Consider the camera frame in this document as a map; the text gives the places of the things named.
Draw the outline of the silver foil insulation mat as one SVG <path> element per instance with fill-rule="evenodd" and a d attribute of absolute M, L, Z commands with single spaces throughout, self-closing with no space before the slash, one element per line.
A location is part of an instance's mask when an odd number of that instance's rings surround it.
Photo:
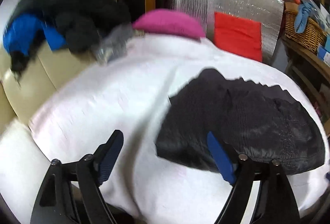
<path fill-rule="evenodd" d="M 272 61 L 283 18 L 282 0 L 168 0 L 168 5 L 198 19 L 208 39 L 214 38 L 215 12 L 260 22 L 262 61 Z"/>

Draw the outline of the magenta pillow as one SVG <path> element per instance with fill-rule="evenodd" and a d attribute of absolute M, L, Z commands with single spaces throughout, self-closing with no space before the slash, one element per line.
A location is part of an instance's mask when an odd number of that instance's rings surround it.
<path fill-rule="evenodd" d="M 170 9 L 155 9 L 145 13 L 133 23 L 133 28 L 145 33 L 169 34 L 190 39 L 206 37 L 197 19 Z"/>

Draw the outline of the grey folded garment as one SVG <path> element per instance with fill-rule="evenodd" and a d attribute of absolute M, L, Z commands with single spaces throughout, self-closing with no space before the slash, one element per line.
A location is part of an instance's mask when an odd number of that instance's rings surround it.
<path fill-rule="evenodd" d="M 116 26 L 98 43 L 91 47 L 91 52 L 99 65 L 107 65 L 109 62 L 126 55 L 126 44 L 134 36 L 131 23 Z"/>

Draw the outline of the pile of black clothes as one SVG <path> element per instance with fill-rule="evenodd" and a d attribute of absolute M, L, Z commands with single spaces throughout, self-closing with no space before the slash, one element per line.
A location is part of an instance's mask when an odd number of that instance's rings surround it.
<path fill-rule="evenodd" d="M 6 28 L 23 14 L 32 14 L 54 26 L 66 41 L 59 50 L 66 49 L 74 54 L 89 50 L 113 28 L 130 22 L 127 8 L 114 0 L 20 0 Z M 15 75 L 20 76 L 24 72 L 43 41 L 47 40 L 38 32 L 28 56 L 20 52 L 9 54 L 11 71 Z"/>

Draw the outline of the wooden side table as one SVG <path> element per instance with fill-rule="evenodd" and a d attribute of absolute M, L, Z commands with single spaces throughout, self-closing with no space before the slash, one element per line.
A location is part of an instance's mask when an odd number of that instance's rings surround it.
<path fill-rule="evenodd" d="M 288 56 L 285 73 L 302 89 L 329 136 L 329 66 L 286 36 L 280 39 Z"/>

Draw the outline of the red pillow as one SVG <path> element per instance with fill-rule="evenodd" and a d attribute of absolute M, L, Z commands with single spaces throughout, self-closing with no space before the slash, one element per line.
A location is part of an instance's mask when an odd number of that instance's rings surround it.
<path fill-rule="evenodd" d="M 229 14 L 214 13 L 214 43 L 217 48 L 262 62 L 261 23 Z"/>

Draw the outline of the white fluffy bed blanket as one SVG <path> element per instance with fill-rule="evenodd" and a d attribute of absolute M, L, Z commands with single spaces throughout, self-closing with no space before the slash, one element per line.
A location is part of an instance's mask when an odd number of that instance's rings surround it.
<path fill-rule="evenodd" d="M 280 85 L 321 121 L 299 87 L 277 69 L 175 36 L 148 35 L 128 44 L 128 55 L 92 65 L 56 91 L 28 124 L 17 120 L 1 139 L 1 195 L 20 223 L 29 223 L 50 160 L 76 161 L 107 141 L 114 129 L 124 148 L 114 175 L 101 187 L 114 206 L 147 223 L 213 223 L 230 186 L 219 174 L 173 164 L 156 156 L 153 140 L 169 107 L 203 68 L 227 79 Z"/>

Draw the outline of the beige sofa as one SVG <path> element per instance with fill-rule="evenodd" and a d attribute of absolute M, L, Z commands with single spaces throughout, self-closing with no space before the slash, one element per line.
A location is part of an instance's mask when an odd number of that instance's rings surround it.
<path fill-rule="evenodd" d="M 10 69 L 11 58 L 1 46 L 1 131 L 14 118 L 28 124 L 50 96 L 94 62 L 89 51 L 82 54 L 52 51 L 44 42 L 16 79 Z"/>

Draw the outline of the blue garment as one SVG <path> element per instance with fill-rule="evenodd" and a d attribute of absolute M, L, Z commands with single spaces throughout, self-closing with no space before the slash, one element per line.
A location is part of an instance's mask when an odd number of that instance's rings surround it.
<path fill-rule="evenodd" d="M 6 52 L 8 54 L 20 52 L 28 56 L 38 32 L 44 35 L 52 51 L 66 45 L 65 38 L 54 26 L 32 14 L 23 14 L 17 17 L 3 34 L 3 46 Z"/>

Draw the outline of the wicker basket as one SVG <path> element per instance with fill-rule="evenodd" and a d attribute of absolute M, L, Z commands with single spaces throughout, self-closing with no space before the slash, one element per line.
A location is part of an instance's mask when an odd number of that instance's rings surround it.
<path fill-rule="evenodd" d="M 316 55 L 319 45 L 324 45 L 326 42 L 326 32 L 321 29 L 317 22 L 308 18 L 304 31 L 302 33 L 296 33 L 294 22 L 298 12 L 286 9 L 284 15 L 285 36 Z"/>

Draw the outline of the light blue cloth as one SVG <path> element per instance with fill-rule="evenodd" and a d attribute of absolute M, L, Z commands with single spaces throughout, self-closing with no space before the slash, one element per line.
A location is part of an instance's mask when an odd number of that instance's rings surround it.
<path fill-rule="evenodd" d="M 302 34 L 305 31 L 310 16 L 314 17 L 316 10 L 312 3 L 302 2 L 298 6 L 298 14 L 296 15 L 294 22 L 295 33 Z"/>

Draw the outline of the dark navy quilted jacket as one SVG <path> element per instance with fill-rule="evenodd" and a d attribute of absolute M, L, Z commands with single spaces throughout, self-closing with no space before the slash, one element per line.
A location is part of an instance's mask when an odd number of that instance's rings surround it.
<path fill-rule="evenodd" d="M 227 80 L 205 69 L 176 95 L 156 139 L 157 155 L 166 160 L 216 171 L 207 148 L 212 133 L 231 153 L 257 162 L 277 159 L 287 175 L 324 164 L 321 132 L 303 105 L 287 90 L 243 79 Z"/>

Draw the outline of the blue cardboard box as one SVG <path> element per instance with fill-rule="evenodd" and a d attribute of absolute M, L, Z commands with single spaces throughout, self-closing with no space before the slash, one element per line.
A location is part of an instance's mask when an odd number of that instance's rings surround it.
<path fill-rule="evenodd" d="M 317 57 L 327 66 L 330 66 L 330 35 L 327 35 L 325 45 L 319 45 L 317 49 Z"/>

